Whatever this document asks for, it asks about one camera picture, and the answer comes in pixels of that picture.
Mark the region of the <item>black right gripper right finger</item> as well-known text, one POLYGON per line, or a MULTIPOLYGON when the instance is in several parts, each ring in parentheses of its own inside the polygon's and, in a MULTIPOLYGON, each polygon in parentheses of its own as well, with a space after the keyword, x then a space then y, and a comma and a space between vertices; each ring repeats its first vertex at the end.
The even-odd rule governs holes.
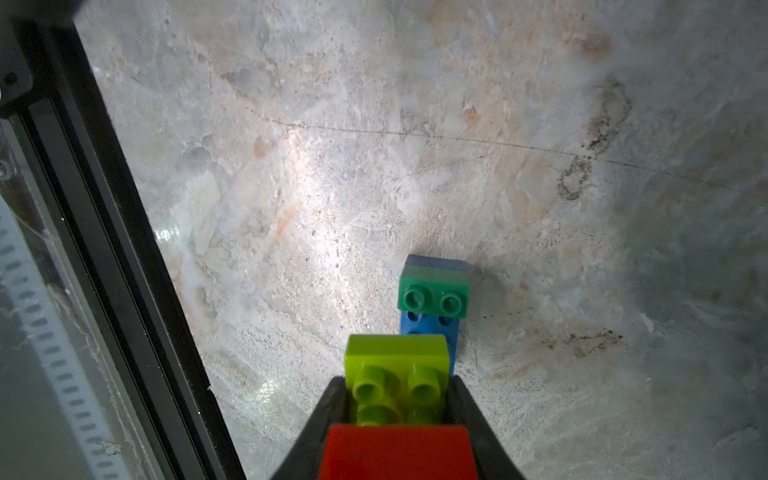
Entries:
POLYGON ((452 377, 447 390, 446 420, 449 424, 461 425, 467 429, 479 479, 525 479, 458 375, 452 377))

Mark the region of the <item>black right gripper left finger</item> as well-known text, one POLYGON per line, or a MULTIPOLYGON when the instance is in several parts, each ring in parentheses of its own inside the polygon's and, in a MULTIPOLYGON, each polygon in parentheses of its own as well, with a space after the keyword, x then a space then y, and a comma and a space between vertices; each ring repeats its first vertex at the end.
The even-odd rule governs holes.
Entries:
POLYGON ((349 404, 345 378, 333 377, 272 479, 318 479, 330 428, 349 422, 349 404))

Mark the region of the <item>red lego brick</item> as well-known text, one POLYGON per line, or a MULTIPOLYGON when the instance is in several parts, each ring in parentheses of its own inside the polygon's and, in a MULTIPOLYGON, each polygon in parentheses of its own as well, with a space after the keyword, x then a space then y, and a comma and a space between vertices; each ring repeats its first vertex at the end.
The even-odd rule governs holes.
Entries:
POLYGON ((469 434, 462 426, 334 425, 320 479, 476 479, 469 434))

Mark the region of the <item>lime green lego brick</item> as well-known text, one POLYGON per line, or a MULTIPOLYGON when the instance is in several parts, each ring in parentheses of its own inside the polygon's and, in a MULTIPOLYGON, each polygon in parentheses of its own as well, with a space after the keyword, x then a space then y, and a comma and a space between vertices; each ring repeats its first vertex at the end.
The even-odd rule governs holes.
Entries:
POLYGON ((356 426, 444 421, 450 355, 442 335, 352 335, 344 376, 349 419, 356 426))

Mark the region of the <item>blue lego brick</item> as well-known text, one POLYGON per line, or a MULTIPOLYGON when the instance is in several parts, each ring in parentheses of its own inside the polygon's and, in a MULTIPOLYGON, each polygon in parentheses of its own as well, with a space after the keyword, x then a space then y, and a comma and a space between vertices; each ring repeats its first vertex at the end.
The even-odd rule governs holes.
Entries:
MULTIPOLYGON (((463 270, 467 274, 467 264, 461 260, 409 254, 406 258, 404 266, 406 264, 463 270)), ((461 320, 462 319, 401 311, 400 333, 439 334, 444 336, 447 342, 450 357, 450 374, 453 375, 457 358, 457 347, 461 320)))

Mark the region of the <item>small dark green lego brick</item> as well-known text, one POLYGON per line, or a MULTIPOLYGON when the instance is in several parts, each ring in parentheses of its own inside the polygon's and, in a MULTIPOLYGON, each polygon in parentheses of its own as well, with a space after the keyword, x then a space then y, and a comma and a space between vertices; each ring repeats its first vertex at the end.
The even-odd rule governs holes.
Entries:
POLYGON ((398 284, 398 308, 405 312, 464 319, 470 285, 463 270, 406 264, 398 284))

